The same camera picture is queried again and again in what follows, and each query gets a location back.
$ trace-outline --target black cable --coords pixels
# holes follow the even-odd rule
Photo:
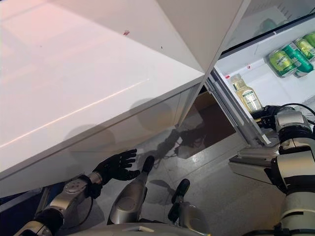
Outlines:
[[[309,119],[307,119],[307,121],[308,121],[310,124],[315,125],[315,122],[313,122],[313,121],[311,121],[311,120],[309,120]]]
[[[315,7],[313,7],[313,9],[309,12],[309,14],[311,14],[312,13],[312,11],[314,11],[315,10]]]
[[[314,117],[315,117],[315,112],[311,109],[311,108],[309,108],[308,106],[306,106],[306,105],[303,105],[303,104],[300,104],[300,103],[287,103],[287,104],[284,104],[284,105],[282,105],[282,106],[280,106],[280,108],[281,107],[287,107],[287,106],[301,106],[301,107],[304,107],[305,109],[307,109],[307,110],[309,110],[313,115],[314,115]],[[313,121],[311,121],[311,120],[307,120],[310,124],[312,124],[312,125],[314,125],[314,127],[313,127],[313,134],[315,134],[315,122],[313,122]]]
[[[313,235],[315,234],[315,230],[311,229],[299,229],[299,230],[290,230],[291,235],[296,235],[296,234],[306,234],[306,235]]]
[[[288,104],[282,105],[281,107],[287,107],[287,106],[301,106],[301,107],[304,107],[305,109],[309,110],[315,116],[315,112],[311,108],[309,108],[308,106],[305,106],[303,104],[300,104],[300,103],[288,103]]]
[[[315,230],[312,229],[298,229],[298,230],[290,230],[290,235],[296,235],[296,234],[306,234],[306,235],[311,235],[315,234]],[[243,236],[255,236],[255,235],[279,235],[279,231],[275,230],[254,230],[250,231]]]
[[[92,207],[93,207],[93,202],[94,202],[94,200],[93,200],[93,198],[91,197],[90,208],[89,208],[88,214],[87,214],[87,216],[84,218],[84,220],[82,220],[82,221],[81,221],[79,224],[77,224],[77,225],[70,226],[70,227],[67,227],[67,228],[62,228],[62,229],[63,229],[63,230],[70,230],[70,229],[73,229],[73,228],[75,228],[75,227],[78,227],[78,226],[82,225],[82,224],[88,219],[88,217],[90,216],[90,213],[91,213]]]
[[[274,235],[275,231],[274,230],[254,230],[250,231],[243,236],[253,236],[253,235]]]

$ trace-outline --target robot forearm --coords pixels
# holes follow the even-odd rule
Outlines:
[[[34,220],[28,222],[15,235],[54,235],[63,225],[66,216],[85,198],[99,196],[102,188],[101,183],[102,177],[97,172],[92,172],[89,176],[79,176],[67,183],[62,193],[56,196]]]

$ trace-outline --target open refrigerator door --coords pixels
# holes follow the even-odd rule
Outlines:
[[[312,0],[251,0],[226,49],[314,12]]]
[[[231,77],[239,74],[246,85],[253,88],[263,107],[282,106],[287,103],[302,103],[315,108],[315,72],[298,77],[293,74],[280,77],[272,68],[268,56],[283,45],[315,31],[315,15],[299,20],[263,35],[238,48],[232,48],[216,63],[209,74],[207,88],[217,99],[231,124],[248,143],[248,148],[239,155],[274,156],[279,139],[272,129],[263,129],[251,116],[237,96]],[[304,115],[314,120],[309,111],[299,107]]]

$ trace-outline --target green can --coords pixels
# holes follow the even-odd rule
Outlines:
[[[301,50],[308,60],[315,59],[315,48],[303,38],[298,38],[293,43]]]
[[[296,71],[296,66],[284,51],[273,51],[269,54],[269,61],[280,77],[286,77]]]
[[[301,51],[295,46],[294,43],[289,43],[281,48],[297,67],[295,74],[299,77],[310,73],[314,68]]]
[[[309,33],[303,37],[306,39],[309,44],[311,44],[313,47],[315,47],[315,32]]]

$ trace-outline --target glass bottle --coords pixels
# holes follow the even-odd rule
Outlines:
[[[255,91],[245,84],[240,74],[234,75],[231,78],[231,83],[236,94],[250,113],[262,109],[262,105]]]

